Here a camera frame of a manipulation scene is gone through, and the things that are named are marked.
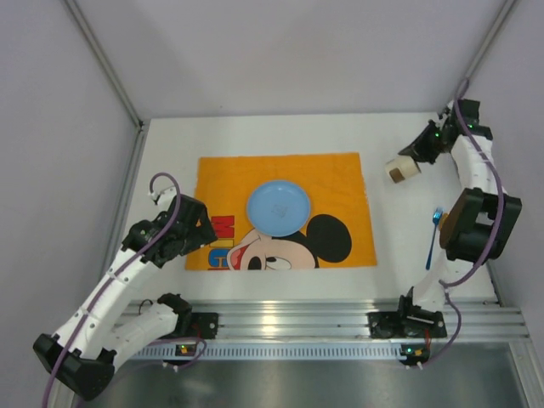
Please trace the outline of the paper cup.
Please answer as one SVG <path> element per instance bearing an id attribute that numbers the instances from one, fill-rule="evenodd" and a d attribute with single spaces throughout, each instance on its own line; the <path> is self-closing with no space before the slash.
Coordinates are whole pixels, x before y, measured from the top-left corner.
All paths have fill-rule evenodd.
<path id="1" fill-rule="evenodd" d="M 410 156 L 397 156 L 386 163 L 385 172 L 395 184 L 399 184 L 420 174 L 421 169 Z"/>

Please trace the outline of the blue metallic fork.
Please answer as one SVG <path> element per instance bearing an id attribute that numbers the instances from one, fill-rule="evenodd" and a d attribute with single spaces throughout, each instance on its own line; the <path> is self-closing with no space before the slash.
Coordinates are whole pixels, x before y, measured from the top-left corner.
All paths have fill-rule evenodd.
<path id="1" fill-rule="evenodd" d="M 426 264 L 425 264 L 425 270 L 430 270 L 430 268 L 431 268 L 431 263 L 432 263 L 432 259 L 433 259 L 433 251 L 434 251 L 434 243 L 435 243 L 435 240 L 436 240 L 437 231 L 439 229 L 439 223 L 440 223 L 440 220 L 443 217 L 443 214 L 444 214 L 444 209 L 442 207 L 437 207 L 433 212 L 433 217 L 432 217 L 433 233 L 432 233 L 431 242 L 430 242 L 430 246 L 429 246 L 429 250 L 428 250 L 428 256 L 427 256 L 427 260 L 426 260 Z"/>

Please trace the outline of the blue plastic plate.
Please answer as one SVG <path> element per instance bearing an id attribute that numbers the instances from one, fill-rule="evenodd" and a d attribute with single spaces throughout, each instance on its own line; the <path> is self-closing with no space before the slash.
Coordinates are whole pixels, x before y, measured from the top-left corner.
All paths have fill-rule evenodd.
<path id="1" fill-rule="evenodd" d="M 308 221 L 311 203 L 306 191 L 287 180 L 259 185 L 249 196 L 246 215 L 252 227 L 272 237 L 298 232 Z"/>

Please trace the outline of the orange cartoon mouse placemat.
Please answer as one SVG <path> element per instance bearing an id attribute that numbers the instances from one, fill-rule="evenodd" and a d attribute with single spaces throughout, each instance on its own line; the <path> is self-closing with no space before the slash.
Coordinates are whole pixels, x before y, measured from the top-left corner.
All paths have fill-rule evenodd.
<path id="1" fill-rule="evenodd" d="M 309 198 L 309 216 L 273 237 L 252 225 L 251 194 L 284 180 Z M 202 157 L 195 197 L 218 239 L 186 258 L 188 270 L 302 270 L 377 265 L 371 214 L 357 153 Z"/>

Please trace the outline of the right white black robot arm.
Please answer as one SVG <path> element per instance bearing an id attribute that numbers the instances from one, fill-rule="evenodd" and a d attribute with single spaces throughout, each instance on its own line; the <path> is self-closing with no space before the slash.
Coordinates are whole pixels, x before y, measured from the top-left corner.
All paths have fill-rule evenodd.
<path id="1" fill-rule="evenodd" d="M 462 191 L 448 212 L 433 215 L 432 243 L 425 277 L 407 294 L 423 313 L 442 310 L 451 291 L 467 283 L 485 263 L 498 258 L 517 223 L 522 201 L 509 195 L 492 157 L 493 135 L 479 122 L 477 100 L 455 99 L 386 166 L 395 183 L 421 172 L 442 154 L 453 159 Z"/>

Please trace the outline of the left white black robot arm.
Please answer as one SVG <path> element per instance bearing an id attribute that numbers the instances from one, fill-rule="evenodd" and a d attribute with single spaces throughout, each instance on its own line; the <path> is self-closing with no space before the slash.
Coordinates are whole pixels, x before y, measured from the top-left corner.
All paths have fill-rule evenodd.
<path id="1" fill-rule="evenodd" d="M 141 349 L 184 337 L 193 325 L 192 306 L 174 293 L 161 295 L 128 323 L 116 322 L 165 264 L 216 239 L 206 205 L 187 195 L 176 195 L 155 219 L 134 224 L 78 310 L 54 333 L 43 333 L 33 343 L 46 371 L 82 400 L 91 401 Z"/>

